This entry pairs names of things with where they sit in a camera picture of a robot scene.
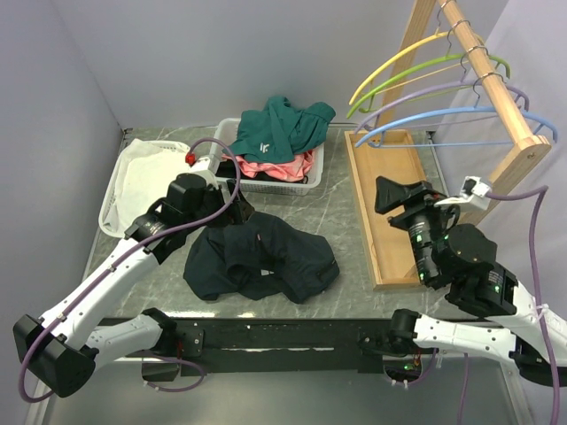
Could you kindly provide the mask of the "dark navy shorts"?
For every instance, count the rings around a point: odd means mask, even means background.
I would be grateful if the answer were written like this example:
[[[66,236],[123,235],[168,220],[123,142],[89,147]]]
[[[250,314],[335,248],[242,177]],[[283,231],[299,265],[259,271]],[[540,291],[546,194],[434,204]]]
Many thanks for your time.
[[[283,294],[302,304],[324,292],[339,274],[323,236],[255,212],[244,224],[205,228],[190,247],[183,279],[203,301],[231,293],[255,301]]]

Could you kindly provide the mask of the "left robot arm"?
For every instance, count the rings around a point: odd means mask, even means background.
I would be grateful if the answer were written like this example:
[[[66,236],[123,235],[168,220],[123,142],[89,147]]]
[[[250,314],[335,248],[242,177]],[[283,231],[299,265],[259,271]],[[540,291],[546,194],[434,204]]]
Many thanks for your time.
[[[167,194],[134,219],[111,255],[79,287],[39,318],[25,314],[14,324],[23,400],[41,400],[27,394],[27,372],[66,398],[98,369],[132,353],[179,361],[177,323],[157,308],[119,325],[99,323],[135,283],[183,247],[192,232],[247,221],[253,208],[242,196],[240,180],[231,180],[228,190],[225,198],[211,172],[178,175]]]

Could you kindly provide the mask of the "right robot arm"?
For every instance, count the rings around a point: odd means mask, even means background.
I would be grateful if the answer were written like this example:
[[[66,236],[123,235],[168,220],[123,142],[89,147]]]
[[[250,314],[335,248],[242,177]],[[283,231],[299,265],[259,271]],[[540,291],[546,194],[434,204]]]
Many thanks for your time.
[[[401,184],[379,176],[376,188],[375,211],[408,233],[419,282],[447,288],[448,303],[493,323],[477,328],[397,309],[377,349],[399,356],[419,348],[472,353],[516,367],[532,383],[565,387],[566,321],[497,262],[495,242],[459,221],[468,207],[488,208],[495,198],[491,186],[468,176],[459,195],[449,197],[426,181]]]

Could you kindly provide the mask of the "blue hanger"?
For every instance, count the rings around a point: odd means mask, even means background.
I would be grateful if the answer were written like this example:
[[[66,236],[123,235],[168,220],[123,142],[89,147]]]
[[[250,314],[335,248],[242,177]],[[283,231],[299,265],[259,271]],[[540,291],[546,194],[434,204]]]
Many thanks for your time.
[[[509,82],[504,83],[504,87],[508,92],[512,92],[517,95],[517,97],[523,98],[524,100],[524,109],[519,110],[521,115],[528,120],[534,120],[539,123],[539,126],[533,131],[534,134],[537,134],[542,128],[548,128],[551,131],[552,140],[554,144],[557,144],[559,141],[559,133],[557,127],[552,124],[549,120],[543,119],[534,113],[530,112],[530,98],[523,92],[521,89],[511,85]],[[477,94],[476,87],[473,87],[473,92]],[[414,115],[410,115],[406,118],[399,119],[392,121],[388,124],[384,124],[382,126],[375,127],[367,132],[358,142],[355,143],[355,147],[358,148],[363,144],[366,144],[372,148],[382,148],[384,144],[380,141],[377,143],[372,143],[371,138],[375,135],[382,135],[386,133],[388,130],[399,127],[403,124],[407,124],[409,122],[417,121],[417,120],[425,120],[429,118],[436,118],[450,114],[461,114],[461,113],[496,113],[496,110],[493,106],[478,106],[474,104],[473,106],[464,106],[464,107],[450,107],[438,110],[432,110],[428,112],[420,112]]]

